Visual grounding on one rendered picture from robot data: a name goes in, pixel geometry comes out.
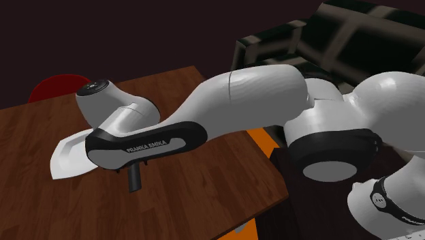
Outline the brown wooden table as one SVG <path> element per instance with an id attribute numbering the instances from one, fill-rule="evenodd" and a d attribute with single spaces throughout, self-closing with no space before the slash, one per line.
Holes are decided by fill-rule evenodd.
<path id="1" fill-rule="evenodd" d="M 125 170 L 54 180 L 57 143 L 88 128 L 74 95 L 0 110 L 0 240 L 212 240 L 285 200 L 246 132 Z"/>

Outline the white square plate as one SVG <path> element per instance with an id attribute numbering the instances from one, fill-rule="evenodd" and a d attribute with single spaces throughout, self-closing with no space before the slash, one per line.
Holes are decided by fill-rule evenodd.
<path id="1" fill-rule="evenodd" d="M 83 130 L 59 141 L 50 159 L 50 174 L 53 179 L 76 177 L 97 168 L 85 151 L 85 138 L 92 131 L 93 129 Z"/>

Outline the black cylinder-shaped object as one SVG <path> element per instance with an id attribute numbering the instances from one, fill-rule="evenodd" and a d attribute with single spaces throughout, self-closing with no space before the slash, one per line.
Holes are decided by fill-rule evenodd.
<path id="1" fill-rule="evenodd" d="M 136 192 L 142 188 L 140 179 L 140 164 L 138 162 L 132 164 L 127 169 L 129 192 Z"/>

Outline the dark striped sofa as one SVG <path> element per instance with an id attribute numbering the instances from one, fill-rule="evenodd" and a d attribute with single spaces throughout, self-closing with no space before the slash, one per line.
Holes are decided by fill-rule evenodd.
<path id="1" fill-rule="evenodd" d="M 306 19 L 236 41 L 231 69 L 290 64 L 349 93 L 382 72 L 425 76 L 425 16 L 359 0 L 327 0 Z"/>

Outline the red round chair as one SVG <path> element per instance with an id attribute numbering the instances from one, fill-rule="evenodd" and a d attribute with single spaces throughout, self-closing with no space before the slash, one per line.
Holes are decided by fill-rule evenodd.
<path id="1" fill-rule="evenodd" d="M 28 103 L 75 93 L 90 80 L 76 74 L 59 74 L 40 82 L 31 92 Z"/>

